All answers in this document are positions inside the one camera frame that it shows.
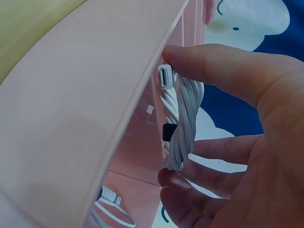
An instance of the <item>blue fabric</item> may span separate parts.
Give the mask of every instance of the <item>blue fabric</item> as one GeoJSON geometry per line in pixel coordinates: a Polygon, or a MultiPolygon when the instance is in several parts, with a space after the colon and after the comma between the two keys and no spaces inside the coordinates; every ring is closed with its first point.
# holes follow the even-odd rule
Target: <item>blue fabric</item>
{"type": "MultiPolygon", "coordinates": [[[[255,51],[289,55],[304,61],[304,1],[283,2],[290,14],[289,27],[280,35],[266,36],[255,51]]],[[[258,113],[253,107],[214,86],[205,85],[201,107],[210,115],[216,127],[235,136],[263,133],[258,113]]]]}

